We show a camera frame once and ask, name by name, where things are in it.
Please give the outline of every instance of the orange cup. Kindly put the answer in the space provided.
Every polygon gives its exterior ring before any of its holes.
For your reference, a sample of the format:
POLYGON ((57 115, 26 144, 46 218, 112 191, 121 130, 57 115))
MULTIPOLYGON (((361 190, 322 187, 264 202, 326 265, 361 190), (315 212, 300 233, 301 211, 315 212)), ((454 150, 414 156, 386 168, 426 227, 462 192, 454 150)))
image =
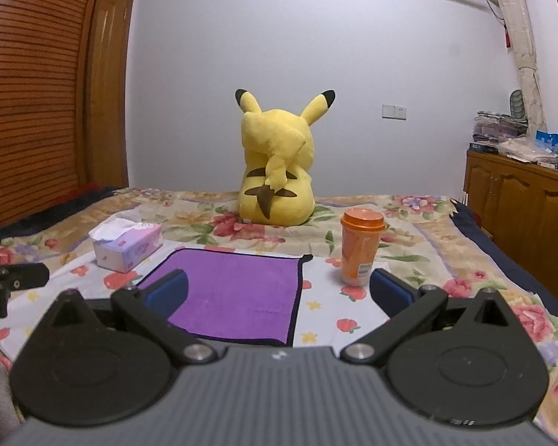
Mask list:
POLYGON ((366 208, 351 208, 341 217, 343 245, 341 274, 348 285, 364 285, 372 273, 372 263, 385 230, 384 216, 366 208))

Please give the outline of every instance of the plush toy's ear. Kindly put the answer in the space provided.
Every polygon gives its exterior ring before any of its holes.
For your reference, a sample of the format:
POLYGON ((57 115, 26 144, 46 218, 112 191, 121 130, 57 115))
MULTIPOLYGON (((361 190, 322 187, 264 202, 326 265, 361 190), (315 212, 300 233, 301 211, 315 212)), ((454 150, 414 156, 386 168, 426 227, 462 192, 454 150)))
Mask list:
POLYGON ((301 117, 304 118, 308 125, 312 125, 325 115, 326 111, 328 111, 334 101, 335 91, 327 90, 319 96, 314 97, 312 102, 310 102, 304 109, 304 112, 302 112, 301 117))
POLYGON ((254 96, 242 88, 235 91, 235 99, 243 112, 262 112, 254 96))

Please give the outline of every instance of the beige curtain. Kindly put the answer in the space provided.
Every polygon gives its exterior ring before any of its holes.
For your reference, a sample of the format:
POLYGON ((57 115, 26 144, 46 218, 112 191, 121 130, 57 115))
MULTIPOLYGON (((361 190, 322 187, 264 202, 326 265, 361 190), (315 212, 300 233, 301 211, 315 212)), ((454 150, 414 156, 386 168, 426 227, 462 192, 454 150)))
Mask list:
POLYGON ((527 4, 525 0, 498 0, 498 2, 510 35, 515 64, 518 69, 519 83, 529 120, 527 134, 535 135, 537 130, 548 130, 548 127, 543 114, 536 49, 533 44, 527 4))

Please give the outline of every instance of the tissue box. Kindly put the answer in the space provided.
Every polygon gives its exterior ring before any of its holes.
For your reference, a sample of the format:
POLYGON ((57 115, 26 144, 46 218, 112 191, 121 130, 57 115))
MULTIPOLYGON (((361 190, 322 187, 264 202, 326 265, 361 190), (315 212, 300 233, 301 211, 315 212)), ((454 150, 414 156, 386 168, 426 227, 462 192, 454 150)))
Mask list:
POLYGON ((163 243, 161 225, 139 223, 116 239, 93 242, 97 265, 114 272, 128 273, 163 243))

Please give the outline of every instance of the barcode label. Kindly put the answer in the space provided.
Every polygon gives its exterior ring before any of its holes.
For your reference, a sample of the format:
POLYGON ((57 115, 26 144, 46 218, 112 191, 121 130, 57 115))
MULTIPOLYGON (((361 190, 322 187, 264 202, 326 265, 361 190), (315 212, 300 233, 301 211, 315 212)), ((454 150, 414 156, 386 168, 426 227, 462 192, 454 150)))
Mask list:
POLYGON ((372 270, 372 263, 362 263, 357 267, 357 277, 366 278, 370 274, 370 270, 372 270))

